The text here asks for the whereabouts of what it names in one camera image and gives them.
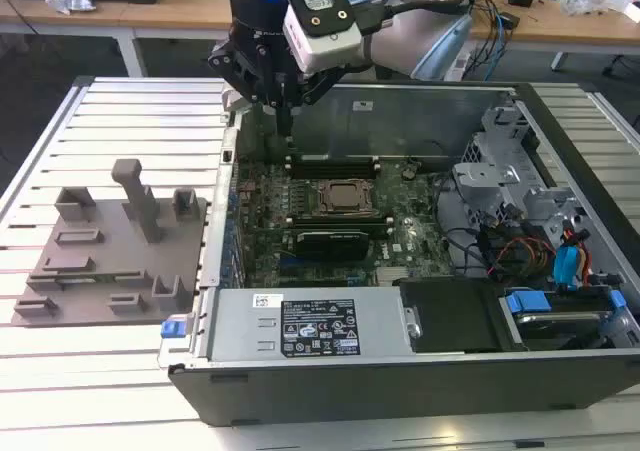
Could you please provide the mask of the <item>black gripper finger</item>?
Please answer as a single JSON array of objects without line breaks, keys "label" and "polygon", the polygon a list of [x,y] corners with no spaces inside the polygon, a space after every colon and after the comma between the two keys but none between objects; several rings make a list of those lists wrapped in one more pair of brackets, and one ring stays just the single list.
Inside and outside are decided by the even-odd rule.
[{"label": "black gripper finger", "polygon": [[346,74],[345,67],[311,75],[289,75],[284,82],[284,135],[290,136],[294,109],[311,105],[324,96]]},{"label": "black gripper finger", "polygon": [[250,104],[275,112],[276,131],[285,135],[285,104],[272,53],[266,44],[250,44],[242,51],[231,39],[214,49],[208,64]]}]

